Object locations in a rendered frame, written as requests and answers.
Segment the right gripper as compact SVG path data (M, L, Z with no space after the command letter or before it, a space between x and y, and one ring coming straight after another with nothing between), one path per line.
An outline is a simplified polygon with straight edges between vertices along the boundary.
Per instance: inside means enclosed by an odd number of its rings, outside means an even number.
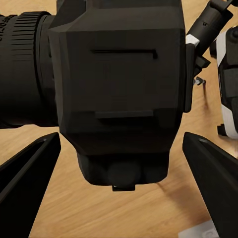
M195 78L199 73L202 72L202 68L207 68L210 65L211 62L204 58L202 55L215 41L220 32L210 25L206 24L205 22L201 21L201 19L197 19L186 35L189 34L200 40L199 44L195 48Z

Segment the digital camera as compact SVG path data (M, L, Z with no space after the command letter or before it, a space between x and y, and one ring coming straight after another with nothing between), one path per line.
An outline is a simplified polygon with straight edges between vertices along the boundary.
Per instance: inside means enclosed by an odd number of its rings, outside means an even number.
M59 127L84 178L113 191L161 182L195 64L181 0L57 0L0 14L0 129Z

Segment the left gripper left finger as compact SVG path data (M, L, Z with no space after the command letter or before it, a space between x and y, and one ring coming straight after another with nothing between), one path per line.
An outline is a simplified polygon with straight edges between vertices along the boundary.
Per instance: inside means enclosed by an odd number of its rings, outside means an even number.
M60 151L55 132L0 166L0 238L29 238Z

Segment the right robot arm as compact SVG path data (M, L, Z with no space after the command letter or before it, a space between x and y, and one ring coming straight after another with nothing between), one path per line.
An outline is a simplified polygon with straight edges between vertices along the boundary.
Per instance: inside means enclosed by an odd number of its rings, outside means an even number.
M202 55L233 17L233 14L227 10L230 4L238 7L238 0L210 0L186 34L186 43L193 43L196 46L194 78L202 72L202 68L207 68L211 63Z

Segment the camera tripod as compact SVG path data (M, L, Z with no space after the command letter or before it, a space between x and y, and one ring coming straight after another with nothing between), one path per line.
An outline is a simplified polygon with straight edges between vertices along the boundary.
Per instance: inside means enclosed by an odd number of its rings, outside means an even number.
M203 79L200 78L200 77L196 77L195 79L196 79L196 80L193 80L193 84L201 85L201 84L206 83L206 80L203 80Z

